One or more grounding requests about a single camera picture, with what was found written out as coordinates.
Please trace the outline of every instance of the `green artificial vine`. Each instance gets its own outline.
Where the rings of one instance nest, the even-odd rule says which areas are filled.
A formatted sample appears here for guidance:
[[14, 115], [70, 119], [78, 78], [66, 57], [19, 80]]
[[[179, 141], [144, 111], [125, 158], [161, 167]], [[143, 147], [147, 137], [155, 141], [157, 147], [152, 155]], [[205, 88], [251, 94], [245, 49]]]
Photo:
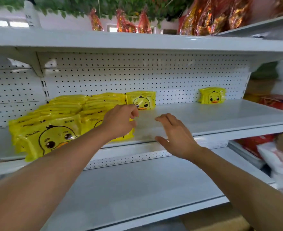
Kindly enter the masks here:
[[[67, 14], [74, 17], [88, 14], [94, 7], [97, 14], [102, 18], [109, 18], [116, 14], [118, 8], [123, 9], [129, 21], [139, 20], [140, 12], [147, 7], [147, 15], [150, 21], [160, 22], [163, 19], [169, 20], [178, 18], [182, 11], [190, 6], [193, 0], [35, 0], [36, 9], [44, 15], [47, 13], [61, 14], [66, 18]], [[24, 7], [24, 0], [0, 0], [0, 8], [7, 8], [9, 11], [21, 10]]]

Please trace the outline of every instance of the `forearm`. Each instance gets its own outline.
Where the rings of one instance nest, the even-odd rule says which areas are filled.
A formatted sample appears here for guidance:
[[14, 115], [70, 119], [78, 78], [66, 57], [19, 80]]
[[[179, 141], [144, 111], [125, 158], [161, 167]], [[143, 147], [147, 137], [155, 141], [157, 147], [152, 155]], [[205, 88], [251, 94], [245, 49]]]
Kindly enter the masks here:
[[213, 180], [256, 230], [283, 230], [282, 193], [209, 149], [203, 148], [198, 155], [191, 161]]
[[110, 140], [104, 127], [97, 127], [1, 180], [0, 230], [40, 230], [93, 155]]

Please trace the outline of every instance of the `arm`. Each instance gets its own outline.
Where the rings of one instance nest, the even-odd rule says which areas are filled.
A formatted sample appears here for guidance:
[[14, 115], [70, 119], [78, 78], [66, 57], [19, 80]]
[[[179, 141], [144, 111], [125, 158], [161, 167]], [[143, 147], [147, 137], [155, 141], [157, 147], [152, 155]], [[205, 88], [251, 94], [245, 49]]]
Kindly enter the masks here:
[[103, 123], [0, 181], [0, 230], [40, 230], [93, 155], [135, 127], [135, 105], [117, 105]]
[[187, 159], [202, 169], [220, 188], [243, 217], [258, 231], [283, 230], [283, 194], [239, 169], [211, 150], [200, 147], [190, 131], [171, 114], [156, 118], [168, 141], [156, 140], [171, 154]]

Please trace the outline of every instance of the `hand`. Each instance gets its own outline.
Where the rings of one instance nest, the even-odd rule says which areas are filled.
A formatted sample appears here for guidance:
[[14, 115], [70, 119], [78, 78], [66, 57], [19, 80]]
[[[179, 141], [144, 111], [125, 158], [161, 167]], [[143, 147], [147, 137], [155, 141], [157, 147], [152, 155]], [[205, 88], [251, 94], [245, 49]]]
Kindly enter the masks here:
[[191, 132], [182, 121], [170, 113], [162, 114], [156, 117], [155, 120], [162, 123], [168, 141], [160, 136], [156, 136], [155, 140], [169, 153], [182, 159], [194, 161], [194, 156], [199, 154], [203, 148], [196, 143]]
[[138, 110], [135, 104], [117, 104], [109, 110], [103, 119], [102, 127], [105, 127], [112, 139], [122, 137], [136, 127], [136, 121], [130, 121], [138, 117]]

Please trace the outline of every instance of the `cartoon duck eye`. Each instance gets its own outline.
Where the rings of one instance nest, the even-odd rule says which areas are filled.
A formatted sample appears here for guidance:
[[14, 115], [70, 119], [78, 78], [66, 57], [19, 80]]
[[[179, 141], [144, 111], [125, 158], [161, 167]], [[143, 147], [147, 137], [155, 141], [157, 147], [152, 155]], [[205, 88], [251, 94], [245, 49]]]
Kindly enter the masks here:
[[56, 144], [55, 144], [55, 142], [53, 142], [53, 141], [49, 141], [49, 142], [46, 143], [46, 147], [47, 147], [47, 148], [53, 148], [53, 147], [55, 147], [55, 145], [56, 145]]
[[72, 139], [72, 135], [71, 135], [71, 134], [66, 134], [66, 135], [64, 136], [64, 138], [65, 138], [66, 140], [70, 140], [70, 139]]

